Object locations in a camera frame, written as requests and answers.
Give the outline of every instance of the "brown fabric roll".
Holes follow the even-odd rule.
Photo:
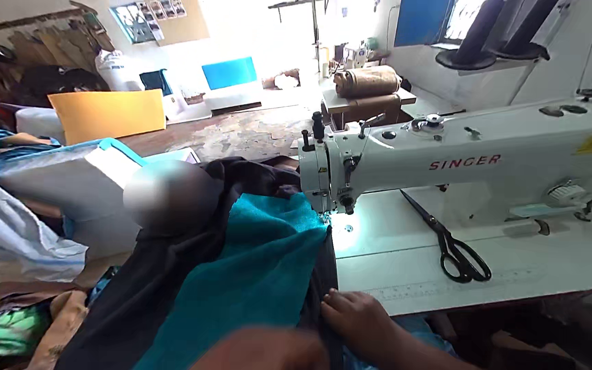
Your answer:
[[[390,66],[373,66],[337,72],[333,78],[339,97],[372,97],[396,92],[401,77]]]
[[[53,370],[63,348],[84,322],[88,313],[86,293],[79,290],[65,292],[54,298],[49,307],[54,322],[38,343],[28,370]]]

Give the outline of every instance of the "person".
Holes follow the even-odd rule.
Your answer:
[[[331,289],[321,314],[345,345],[379,370],[477,370],[424,344],[391,320],[378,300]],[[219,341],[192,370],[327,370],[328,355],[312,332],[253,326]]]

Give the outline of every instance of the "measuring tape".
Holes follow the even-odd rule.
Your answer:
[[[386,286],[364,290],[379,301],[391,301],[424,296],[438,296],[452,292],[463,292],[473,289],[485,289],[493,286],[506,284],[517,284],[522,282],[535,282],[540,280],[544,274],[538,268],[513,269],[493,274],[493,278],[487,282],[470,282],[459,284],[450,280],[416,282],[406,285]]]

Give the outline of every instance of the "singer logo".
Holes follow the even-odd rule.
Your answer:
[[[499,154],[495,154],[494,156],[488,159],[487,156],[481,157],[469,157],[469,158],[461,158],[461,159],[453,159],[451,161],[435,161],[431,163],[428,167],[429,170],[444,170],[444,169],[453,169],[456,167],[469,167],[469,166],[480,166],[482,164],[497,164],[501,156]]]

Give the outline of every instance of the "scissors handle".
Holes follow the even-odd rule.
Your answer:
[[[447,265],[445,265],[445,261],[451,262],[452,265],[456,268],[458,275],[453,275],[447,270]],[[460,263],[454,256],[450,255],[448,252],[443,252],[440,256],[440,267],[442,267],[442,272],[447,275],[448,278],[455,282],[466,283],[472,281],[472,277],[468,274],[463,273],[463,269],[460,268]]]
[[[473,280],[476,281],[489,281],[490,278],[493,277],[493,273],[492,271],[490,271],[490,268],[488,267],[488,265],[483,261],[483,259],[481,258],[481,256],[479,256],[479,254],[477,254],[474,249],[472,249],[469,245],[465,244],[464,242],[451,238],[450,236],[450,246],[449,249],[451,251],[451,254],[455,257],[456,261],[458,262],[458,265],[456,265],[456,268],[459,268],[459,271],[463,274],[467,274],[470,278],[472,278]],[[465,250],[465,252],[472,257],[472,259],[477,263],[477,265],[479,266],[479,268],[481,269],[481,272],[479,272],[479,270],[476,269],[476,267],[474,267],[473,263],[471,263],[464,255],[463,253],[461,253],[457,247],[461,247]]]

